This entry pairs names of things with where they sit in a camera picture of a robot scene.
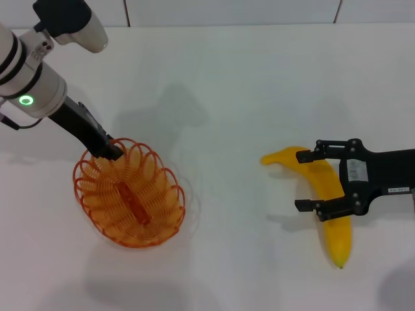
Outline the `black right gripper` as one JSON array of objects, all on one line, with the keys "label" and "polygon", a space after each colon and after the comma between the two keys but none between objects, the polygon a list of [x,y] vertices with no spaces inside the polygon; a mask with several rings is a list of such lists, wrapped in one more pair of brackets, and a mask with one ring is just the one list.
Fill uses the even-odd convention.
[{"label": "black right gripper", "polygon": [[301,213],[315,212],[321,222],[363,216],[380,196],[414,194],[414,150],[372,152],[360,139],[317,140],[313,150],[296,152],[297,161],[339,159],[344,196],[330,200],[295,200]]}]

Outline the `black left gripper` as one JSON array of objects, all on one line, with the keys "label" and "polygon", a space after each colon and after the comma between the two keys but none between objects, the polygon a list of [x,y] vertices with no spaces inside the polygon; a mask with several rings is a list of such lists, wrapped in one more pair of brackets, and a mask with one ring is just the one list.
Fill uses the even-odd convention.
[{"label": "black left gripper", "polygon": [[110,143],[103,127],[95,120],[87,107],[66,96],[62,105],[49,118],[76,137],[96,158],[116,161],[124,152]]}]

